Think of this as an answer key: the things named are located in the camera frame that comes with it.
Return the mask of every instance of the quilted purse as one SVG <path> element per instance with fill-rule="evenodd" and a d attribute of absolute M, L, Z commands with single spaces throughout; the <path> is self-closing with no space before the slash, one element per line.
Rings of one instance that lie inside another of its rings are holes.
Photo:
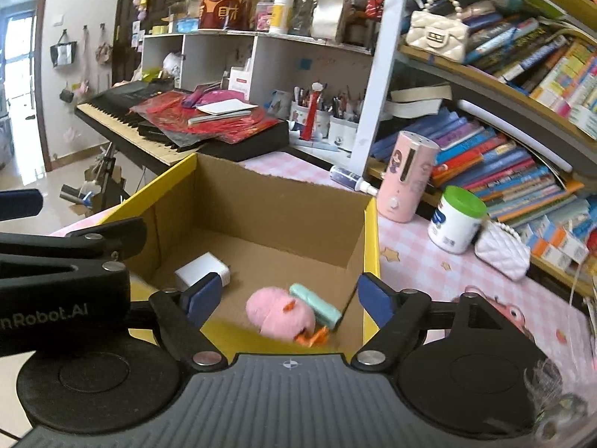
<path fill-rule="evenodd" d="M 466 55 L 469 28 L 461 21 L 460 3 L 449 0 L 456 10 L 456 19 L 452 20 L 429 13 L 429 8 L 435 1 L 437 0 L 427 0 L 423 11 L 413 12 L 407 44 L 462 64 Z"/>
<path fill-rule="evenodd" d="M 531 250 L 509 225 L 486 221 L 475 244 L 475 254 L 512 281 L 524 278 L 531 264 Z"/>

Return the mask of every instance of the pink tablecloth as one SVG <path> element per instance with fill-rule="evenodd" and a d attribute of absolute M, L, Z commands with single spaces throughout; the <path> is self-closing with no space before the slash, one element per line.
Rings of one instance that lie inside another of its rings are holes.
<path fill-rule="evenodd" d="M 287 153 L 270 153 L 244 165 L 261 174 L 342 188 L 325 170 Z M 90 227 L 100 217 L 83 219 L 55 235 Z M 595 381 L 587 321 L 581 312 L 529 278 L 513 283 L 478 260 L 472 250 L 453 255 L 439 249 L 429 240 L 427 226 L 428 221 L 418 216 L 407 224 L 379 217 L 381 279 L 386 284 L 395 290 L 421 290 L 434 301 L 452 301 L 466 287 L 472 287 L 532 335 L 538 347 L 556 362 L 567 383 Z M 443 336 L 440 331 L 430 332 L 428 341 Z"/>

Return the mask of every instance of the white wall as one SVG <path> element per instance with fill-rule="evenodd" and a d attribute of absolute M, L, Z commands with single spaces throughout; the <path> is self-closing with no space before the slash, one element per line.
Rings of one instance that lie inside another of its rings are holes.
<path fill-rule="evenodd" d="M 104 143 L 105 139 L 93 131 L 74 113 L 73 104 L 59 100 L 60 91 L 66 81 L 71 85 L 81 80 L 83 25 L 89 29 L 88 62 L 90 83 L 104 91 L 108 87 L 110 66 L 99 68 L 94 57 L 100 38 L 100 23 L 106 24 L 107 40 L 112 43 L 117 0 L 46 0 L 46 14 L 43 22 L 41 82 L 44 104 L 44 119 L 50 159 Z M 54 26 L 53 22 L 63 15 L 64 23 Z M 63 29 L 68 30 L 70 40 L 78 41 L 77 62 L 68 68 L 53 68 L 50 60 L 50 46 L 55 44 Z"/>

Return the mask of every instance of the green lid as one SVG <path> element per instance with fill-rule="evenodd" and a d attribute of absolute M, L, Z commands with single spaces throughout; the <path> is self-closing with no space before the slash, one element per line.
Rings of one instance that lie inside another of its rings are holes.
<path fill-rule="evenodd" d="M 480 198 L 468 190 L 454 187 L 452 185 L 446 187 L 444 192 L 444 199 L 458 212 L 464 215 L 480 219 L 487 213 L 487 206 Z"/>

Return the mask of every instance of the pink fluffy toy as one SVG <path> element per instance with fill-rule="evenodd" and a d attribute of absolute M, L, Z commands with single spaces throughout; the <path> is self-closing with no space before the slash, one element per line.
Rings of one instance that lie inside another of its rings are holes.
<path fill-rule="evenodd" d="M 315 332 L 312 308 L 281 288 L 257 290 L 247 300 L 246 310 L 250 322 L 266 337 L 291 342 L 301 333 Z"/>

